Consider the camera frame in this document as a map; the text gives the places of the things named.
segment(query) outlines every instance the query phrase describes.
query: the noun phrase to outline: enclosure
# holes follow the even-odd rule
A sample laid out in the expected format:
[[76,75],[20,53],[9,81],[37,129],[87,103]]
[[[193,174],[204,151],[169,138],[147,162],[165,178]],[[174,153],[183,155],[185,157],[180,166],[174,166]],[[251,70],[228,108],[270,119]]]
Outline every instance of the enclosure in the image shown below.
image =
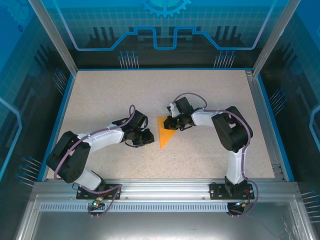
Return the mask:
[[[319,7],[0,1],[1,239],[318,239]],[[211,184],[224,184],[228,169],[214,129],[176,131],[160,148],[157,119],[188,92],[208,109],[236,106],[252,128],[250,213],[231,217],[236,200],[212,199]],[[89,155],[86,167],[122,185],[112,206],[105,201],[109,212],[91,219],[92,200],[54,179],[48,157],[63,133],[103,129],[127,118],[131,104],[148,117],[154,142]]]

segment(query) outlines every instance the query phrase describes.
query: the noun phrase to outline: perforated metal strip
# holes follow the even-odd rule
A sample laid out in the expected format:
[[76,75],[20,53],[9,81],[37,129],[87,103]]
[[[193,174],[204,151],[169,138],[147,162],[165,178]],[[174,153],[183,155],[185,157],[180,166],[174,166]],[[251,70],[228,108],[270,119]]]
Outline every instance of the perforated metal strip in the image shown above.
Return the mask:
[[[103,212],[108,206],[105,203],[100,210]],[[88,202],[46,202],[41,204],[41,212],[87,212]],[[227,212],[226,202],[116,202],[110,212],[128,213],[128,212]]]

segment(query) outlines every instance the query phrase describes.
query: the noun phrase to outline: black mounting bracket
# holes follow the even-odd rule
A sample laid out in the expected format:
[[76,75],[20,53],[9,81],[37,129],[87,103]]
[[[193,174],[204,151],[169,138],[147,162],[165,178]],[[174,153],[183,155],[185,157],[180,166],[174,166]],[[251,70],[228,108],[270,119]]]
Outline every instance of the black mounting bracket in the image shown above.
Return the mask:
[[[104,189],[111,189],[115,186],[117,186],[118,184],[106,184]],[[115,196],[115,194],[117,193],[118,189],[116,188],[115,190],[112,190],[111,192],[109,192],[107,195],[103,196],[104,200],[112,200]],[[77,193],[76,193],[76,199],[79,200],[95,200],[97,197],[101,196],[102,194],[94,194],[91,192],[88,192],[86,190],[84,190],[82,187],[78,187]],[[115,197],[115,200],[119,200],[120,199],[120,195],[121,192],[118,192],[117,196]]]
[[[250,192],[250,200],[255,199],[255,193],[254,193],[252,184],[246,184],[243,190],[248,190]],[[209,193],[210,193],[211,200],[247,200],[248,199],[248,195],[246,195],[244,192],[235,196],[230,196],[230,194],[225,188],[224,183],[213,182],[209,184]]]

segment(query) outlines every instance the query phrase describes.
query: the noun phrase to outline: orange triangle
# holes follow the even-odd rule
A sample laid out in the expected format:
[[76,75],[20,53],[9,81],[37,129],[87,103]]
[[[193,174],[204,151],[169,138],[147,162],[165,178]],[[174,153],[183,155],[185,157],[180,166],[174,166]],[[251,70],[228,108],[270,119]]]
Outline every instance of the orange triangle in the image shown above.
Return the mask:
[[163,149],[169,140],[175,135],[176,130],[168,130],[164,128],[166,116],[158,116],[159,142],[160,149]]

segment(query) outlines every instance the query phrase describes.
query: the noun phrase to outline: speckled work surface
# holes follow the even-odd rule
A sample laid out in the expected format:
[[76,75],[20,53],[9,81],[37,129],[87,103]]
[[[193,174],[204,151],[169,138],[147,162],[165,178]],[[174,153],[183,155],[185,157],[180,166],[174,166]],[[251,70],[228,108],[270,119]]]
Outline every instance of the speckled work surface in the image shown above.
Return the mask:
[[[59,136],[66,131],[79,134],[105,128],[128,117],[129,106],[135,104],[148,116],[155,142],[140,148],[124,143],[107,146],[89,156],[89,169],[115,179],[224,178],[227,151],[212,127],[178,131],[160,150],[157,116],[168,115],[166,107],[184,92],[202,95],[207,109],[236,106],[253,130],[246,175],[274,178],[244,70],[79,71]],[[187,98],[194,108],[203,106],[196,97]],[[51,170],[47,177],[53,177]]]

